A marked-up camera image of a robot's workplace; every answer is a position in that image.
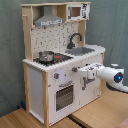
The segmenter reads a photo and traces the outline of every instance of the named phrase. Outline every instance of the toy kitchen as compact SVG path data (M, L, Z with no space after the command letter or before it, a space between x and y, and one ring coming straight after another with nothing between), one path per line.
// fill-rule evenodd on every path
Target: toy kitchen
M23 4L26 110L46 128L101 95L94 73L78 70L103 63L105 48L85 44L90 2Z

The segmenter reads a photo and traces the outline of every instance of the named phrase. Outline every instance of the burner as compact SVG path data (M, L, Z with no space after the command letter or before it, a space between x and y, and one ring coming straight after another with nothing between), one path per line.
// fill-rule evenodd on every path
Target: burner
M57 64L57 63L67 61L69 59L73 59L73 57L70 57L70 56L67 56L67 55L63 55L63 54L60 54L60 55L62 56L61 61L53 60L53 61L50 61L50 62L43 62L43 61L40 61L39 58L33 59L33 61L48 67L48 66L51 66L51 65L54 65L54 64Z

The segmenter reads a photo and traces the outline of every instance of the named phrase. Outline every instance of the sink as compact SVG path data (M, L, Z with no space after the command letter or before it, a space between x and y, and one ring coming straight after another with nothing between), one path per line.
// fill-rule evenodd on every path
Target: sink
M94 52L94 49L91 48L85 48L85 47L78 47L78 48L73 48L73 49L68 49L65 51L65 53L74 55L74 56L80 56L84 54L88 54L90 52Z

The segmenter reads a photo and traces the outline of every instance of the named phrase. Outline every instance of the small pot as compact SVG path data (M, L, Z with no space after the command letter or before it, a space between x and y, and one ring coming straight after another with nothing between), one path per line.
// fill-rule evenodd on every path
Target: small pot
M54 52L52 51L39 52L39 59L42 62L51 62L54 60Z

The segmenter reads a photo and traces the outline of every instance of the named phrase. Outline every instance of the white robot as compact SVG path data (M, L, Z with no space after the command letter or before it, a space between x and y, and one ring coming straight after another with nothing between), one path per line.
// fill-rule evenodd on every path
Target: white robot
M89 80L95 77L105 80L108 89L112 91L128 93L128 87L123 86L124 69L118 64L105 67L100 63L93 63L78 69L78 73Z

